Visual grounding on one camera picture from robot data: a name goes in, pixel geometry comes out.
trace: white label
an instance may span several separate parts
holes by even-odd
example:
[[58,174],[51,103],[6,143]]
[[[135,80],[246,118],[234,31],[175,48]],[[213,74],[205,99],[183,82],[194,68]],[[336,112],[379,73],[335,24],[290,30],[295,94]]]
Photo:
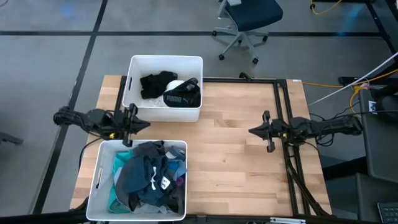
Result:
[[177,158],[177,156],[173,155],[171,152],[166,152],[166,156],[167,156],[167,158],[169,158],[169,159],[175,159],[175,158]]
[[169,185],[170,185],[170,181],[166,177],[163,177],[162,183],[160,183],[160,186],[162,187],[162,189],[165,190]]
[[373,112],[373,111],[376,111],[376,102],[369,100],[369,112]]

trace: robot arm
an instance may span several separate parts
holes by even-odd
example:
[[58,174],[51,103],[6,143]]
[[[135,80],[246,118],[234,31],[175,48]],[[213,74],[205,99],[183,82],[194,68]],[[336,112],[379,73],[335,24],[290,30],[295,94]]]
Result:
[[281,138],[293,145],[301,145],[308,138],[315,138],[321,135],[343,133],[359,135],[363,127],[358,118],[353,115],[346,115],[325,121],[312,121],[307,118],[292,118],[290,124],[281,119],[270,119],[269,111],[262,115],[263,124],[249,130],[250,133],[268,140],[267,151],[275,150],[272,137]]
[[113,114],[102,109],[93,109],[84,114],[64,106],[54,114],[53,120],[57,125],[77,125],[85,132],[104,140],[123,139],[123,144],[131,147],[131,134],[137,134],[150,126],[150,123],[136,116],[137,112],[138,108],[134,103],[125,108],[124,112],[117,110]]

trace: white cable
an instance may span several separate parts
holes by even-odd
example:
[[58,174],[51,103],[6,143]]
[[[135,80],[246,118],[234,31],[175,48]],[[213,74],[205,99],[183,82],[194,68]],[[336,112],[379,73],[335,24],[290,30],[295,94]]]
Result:
[[324,96],[324,97],[320,98],[320,99],[317,100],[317,101],[314,101],[314,102],[310,103],[309,106],[314,105],[315,103],[318,103],[318,102],[320,102],[320,101],[322,101],[322,100],[328,98],[329,96],[332,96],[332,95],[334,95],[334,94],[336,94],[336,93],[338,93],[338,92],[340,92],[340,91],[342,91],[342,90],[345,90],[345,89],[347,89],[348,87],[354,85],[355,83],[361,81],[362,79],[364,79],[364,78],[370,76],[370,74],[372,74],[372,73],[375,72],[377,69],[379,69],[380,67],[382,67],[383,65],[385,65],[387,62],[389,62],[391,59],[393,59],[393,58],[394,58],[395,56],[397,56],[397,55],[398,55],[398,52],[395,53],[393,56],[389,57],[387,60],[385,60],[385,61],[384,61],[383,63],[381,63],[379,66],[377,66],[375,69],[371,70],[368,74],[366,74],[366,75],[364,75],[363,77],[357,79],[355,82],[353,82],[353,83],[351,83],[351,84],[349,84],[349,85],[346,85],[346,86],[344,86],[343,88],[341,88],[341,89],[339,89],[339,90],[336,90],[336,91],[334,91],[333,93],[330,93],[329,95]]

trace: black floor line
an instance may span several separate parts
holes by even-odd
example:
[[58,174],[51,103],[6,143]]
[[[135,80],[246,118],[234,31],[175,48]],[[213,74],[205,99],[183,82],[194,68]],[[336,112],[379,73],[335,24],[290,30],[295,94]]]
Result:
[[[20,36],[211,36],[212,31],[0,31]],[[383,37],[380,32],[269,32],[270,37]]]
[[374,10],[372,4],[367,2],[366,6],[368,7],[369,12],[371,13],[372,18],[373,18],[374,22],[376,23],[377,28],[379,29],[379,32],[382,34],[382,37],[383,37],[384,41],[386,42],[388,48],[390,49],[391,54],[395,54],[397,51],[394,48],[394,46],[393,46],[393,44],[391,42],[391,38],[388,35],[388,33],[386,32],[383,24],[380,21],[379,16],[377,15],[376,11]]
[[[313,2],[334,2],[334,3],[336,3],[337,1],[338,0],[313,0]],[[350,3],[367,3],[370,1],[372,0],[344,0],[344,2],[350,2]]]
[[397,6],[395,5],[394,0],[386,0],[388,8],[390,9],[391,13],[394,15],[396,21],[398,22],[398,10]]
[[[100,29],[101,21],[104,16],[104,12],[105,12],[107,3],[108,3],[108,0],[102,1],[101,8],[99,9],[98,17],[95,22],[93,32],[98,32],[98,29]],[[96,36],[92,35],[90,37],[90,40],[88,41],[87,49],[86,49],[85,55],[83,57],[83,61],[81,63],[79,74],[76,78],[75,86],[73,87],[73,90],[72,90],[72,95],[70,97],[69,104],[68,104],[70,109],[72,109],[72,110],[75,108],[75,105],[76,105],[76,101],[77,101],[77,98],[78,98],[78,95],[80,92],[81,84],[83,83],[87,65],[88,65],[88,62],[90,61],[91,53],[93,51],[95,39],[96,39]],[[35,206],[34,206],[34,209],[32,212],[34,215],[42,213],[45,199],[47,198],[47,194],[48,194],[50,186],[51,186],[51,181],[53,179],[55,169],[57,168],[57,163],[58,163],[61,151],[62,151],[63,142],[65,141],[65,138],[67,136],[67,131],[68,131],[68,126],[61,126],[60,130],[58,132],[58,136],[55,138],[49,166],[47,167],[47,171],[45,173],[43,183],[40,187],[40,192],[37,196],[37,200],[35,202]]]

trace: butcher block tabletop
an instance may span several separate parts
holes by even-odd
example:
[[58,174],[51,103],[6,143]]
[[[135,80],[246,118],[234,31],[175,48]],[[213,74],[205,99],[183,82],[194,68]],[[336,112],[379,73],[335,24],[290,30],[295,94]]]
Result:
[[[121,75],[104,77],[96,107],[114,110]],[[287,80],[293,116],[309,118],[301,82]],[[203,83],[203,104],[196,123],[151,122],[133,139],[183,140],[188,144],[187,214],[291,216],[282,143],[267,153],[267,141],[248,133],[262,124],[264,110],[277,118],[274,89],[263,83]],[[282,104],[284,118],[287,119]],[[89,136],[88,142],[96,137]],[[71,208],[90,194],[101,141],[85,149]],[[331,213],[317,150],[300,146],[305,184],[324,210]],[[299,188],[296,196],[303,213]]]

